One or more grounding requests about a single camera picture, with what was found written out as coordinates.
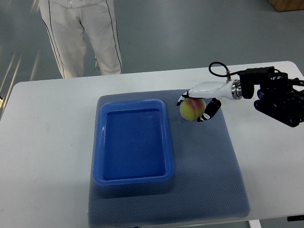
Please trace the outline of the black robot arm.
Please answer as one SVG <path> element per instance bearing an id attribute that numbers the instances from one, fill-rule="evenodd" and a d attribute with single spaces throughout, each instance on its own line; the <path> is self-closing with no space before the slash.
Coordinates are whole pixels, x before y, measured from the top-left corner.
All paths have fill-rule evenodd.
<path id="1" fill-rule="evenodd" d="M 288 74 L 273 66 L 249 68 L 238 73 L 241 93 L 244 99 L 251 99 L 255 85 L 259 85 L 256 110 L 290 127 L 304 121 L 304 91 L 295 86 L 304 86 L 299 78 L 289 79 Z"/>

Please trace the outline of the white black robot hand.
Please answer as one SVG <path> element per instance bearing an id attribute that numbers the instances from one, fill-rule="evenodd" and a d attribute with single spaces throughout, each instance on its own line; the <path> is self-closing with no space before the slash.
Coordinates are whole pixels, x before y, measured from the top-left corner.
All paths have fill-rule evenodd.
<path id="1" fill-rule="evenodd" d="M 221 98 L 230 100 L 239 100 L 242 98 L 240 81 L 233 80 L 225 82 L 204 82 L 196 85 L 183 93 L 177 102 L 177 106 L 186 98 L 203 99 L 206 103 L 206 109 L 197 122 L 203 122 L 211 119 L 221 107 Z"/>

